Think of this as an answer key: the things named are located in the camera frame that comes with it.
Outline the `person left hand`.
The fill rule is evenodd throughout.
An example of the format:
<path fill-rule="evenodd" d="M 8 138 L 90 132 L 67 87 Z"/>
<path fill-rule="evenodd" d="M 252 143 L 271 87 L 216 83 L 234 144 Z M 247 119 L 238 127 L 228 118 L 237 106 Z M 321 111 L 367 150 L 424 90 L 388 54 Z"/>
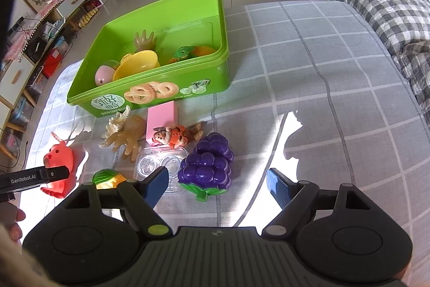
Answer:
<path fill-rule="evenodd" d="M 12 241 L 19 243 L 23 237 L 19 222 L 26 218 L 26 214 L 10 202 L 1 203 L 1 223 L 6 228 Z"/>

